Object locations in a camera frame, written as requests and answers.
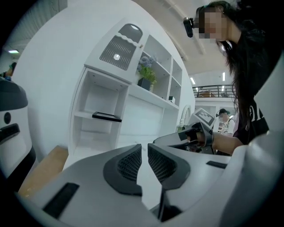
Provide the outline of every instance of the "cabinet door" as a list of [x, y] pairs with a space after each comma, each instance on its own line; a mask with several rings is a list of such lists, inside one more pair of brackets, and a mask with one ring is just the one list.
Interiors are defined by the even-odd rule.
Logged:
[[85, 66], [131, 84], [148, 36], [138, 23], [124, 18], [96, 44]]

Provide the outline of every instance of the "picture frame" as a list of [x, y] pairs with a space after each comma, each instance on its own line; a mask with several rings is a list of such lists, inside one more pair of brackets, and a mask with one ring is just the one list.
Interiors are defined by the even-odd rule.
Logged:
[[120, 118], [115, 115], [102, 113], [102, 112], [94, 112], [92, 118], [97, 118], [106, 121], [114, 121], [114, 122], [122, 122]]

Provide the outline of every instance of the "black metal railing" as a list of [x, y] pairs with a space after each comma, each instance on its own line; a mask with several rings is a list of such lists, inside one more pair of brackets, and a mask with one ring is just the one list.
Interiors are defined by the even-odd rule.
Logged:
[[233, 98], [234, 91], [231, 84], [193, 87], [196, 98]]

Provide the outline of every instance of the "long black hair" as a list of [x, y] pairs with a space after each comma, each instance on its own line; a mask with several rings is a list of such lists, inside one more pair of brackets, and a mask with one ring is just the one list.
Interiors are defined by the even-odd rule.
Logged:
[[236, 24], [242, 33], [241, 38], [245, 40], [246, 45], [242, 45], [241, 48], [237, 48], [237, 44], [229, 40], [217, 41], [220, 51], [226, 57], [230, 74], [233, 75], [234, 104], [239, 110], [240, 120], [244, 126], [249, 120], [249, 108], [254, 95], [263, 86], [273, 69], [267, 67], [267, 73], [261, 75], [248, 72], [249, 68], [254, 70], [258, 66], [266, 65], [270, 56], [263, 49], [268, 23], [263, 22], [259, 14], [261, 11], [255, 4], [255, 1], [243, 0], [234, 7], [226, 1], [215, 1], [196, 10], [199, 33], [205, 32], [205, 12], [222, 7], [223, 14]]

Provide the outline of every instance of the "green plant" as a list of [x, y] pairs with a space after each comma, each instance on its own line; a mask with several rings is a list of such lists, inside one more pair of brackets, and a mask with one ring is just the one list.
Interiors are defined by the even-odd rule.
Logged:
[[143, 78], [149, 80], [152, 85], [157, 82], [155, 72], [151, 68], [141, 65], [139, 73]]

